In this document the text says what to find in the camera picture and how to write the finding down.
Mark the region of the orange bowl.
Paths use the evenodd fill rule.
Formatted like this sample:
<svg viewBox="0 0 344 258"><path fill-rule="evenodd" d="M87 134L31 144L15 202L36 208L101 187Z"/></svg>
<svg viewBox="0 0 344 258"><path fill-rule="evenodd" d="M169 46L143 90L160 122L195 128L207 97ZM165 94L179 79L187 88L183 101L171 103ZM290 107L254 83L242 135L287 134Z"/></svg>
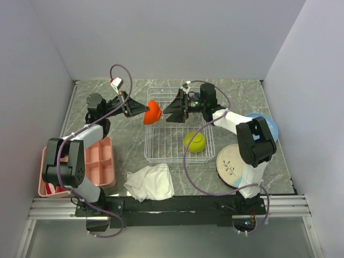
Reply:
<svg viewBox="0 0 344 258"><path fill-rule="evenodd" d="M153 99L149 101L147 106L149 110L145 112L143 124L151 125L160 120L161 115L162 115L162 110L160 109L158 103Z"/></svg>

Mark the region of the yellow-green bowl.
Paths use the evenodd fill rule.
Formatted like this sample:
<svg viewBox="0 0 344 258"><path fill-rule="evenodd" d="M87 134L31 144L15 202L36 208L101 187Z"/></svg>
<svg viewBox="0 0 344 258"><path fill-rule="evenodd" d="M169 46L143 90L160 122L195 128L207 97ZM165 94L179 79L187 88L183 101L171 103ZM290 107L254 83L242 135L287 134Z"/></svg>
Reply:
<svg viewBox="0 0 344 258"><path fill-rule="evenodd" d="M190 131L186 134L183 140L184 147L186 148L193 137L196 131ZM191 153L200 153L206 147L206 137L202 132L197 133L194 139L191 141L191 144L188 148L188 151Z"/></svg>

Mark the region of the beige blue leaf plate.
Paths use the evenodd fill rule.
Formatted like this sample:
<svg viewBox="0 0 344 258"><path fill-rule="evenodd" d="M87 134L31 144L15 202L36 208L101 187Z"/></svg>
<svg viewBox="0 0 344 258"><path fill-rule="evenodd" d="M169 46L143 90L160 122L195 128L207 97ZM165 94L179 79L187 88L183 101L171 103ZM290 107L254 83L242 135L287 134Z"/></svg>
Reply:
<svg viewBox="0 0 344 258"><path fill-rule="evenodd" d="M238 144L224 147L216 160L217 173L228 184L242 177L244 162L239 153Z"/></svg>

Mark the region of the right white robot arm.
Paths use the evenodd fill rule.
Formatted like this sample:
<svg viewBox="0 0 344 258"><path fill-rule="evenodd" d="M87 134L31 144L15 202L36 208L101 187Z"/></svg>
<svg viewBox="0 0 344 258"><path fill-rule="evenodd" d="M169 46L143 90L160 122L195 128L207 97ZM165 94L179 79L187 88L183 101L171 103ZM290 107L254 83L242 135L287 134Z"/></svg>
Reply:
<svg viewBox="0 0 344 258"><path fill-rule="evenodd" d="M180 86L173 101L163 110L168 123L184 123L190 113L201 113L205 124L197 132L208 126L217 126L236 135L239 154L244 162L243 174L236 189L242 197L235 201L236 210L248 214L254 208L252 198L263 190L261 182L267 164L277 151L276 142L271 134L267 121L259 116L248 118L232 112L230 106L218 103L217 93L226 99L229 97L218 86L201 81L199 96L189 97L190 81Z"/></svg>

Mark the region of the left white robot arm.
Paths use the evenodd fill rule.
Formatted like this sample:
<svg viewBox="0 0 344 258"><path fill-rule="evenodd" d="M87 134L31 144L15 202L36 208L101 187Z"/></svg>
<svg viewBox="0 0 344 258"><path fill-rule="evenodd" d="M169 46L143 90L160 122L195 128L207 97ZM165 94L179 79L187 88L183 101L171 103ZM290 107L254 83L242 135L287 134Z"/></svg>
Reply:
<svg viewBox="0 0 344 258"><path fill-rule="evenodd" d="M107 202L100 187L85 175L84 151L104 139L110 129L108 116L124 114L127 118L149 111L149 107L133 100L126 92L106 101L100 94L87 97L87 115L80 133L48 140L41 178L45 183L71 191L89 202L88 209L95 216L107 211Z"/></svg>

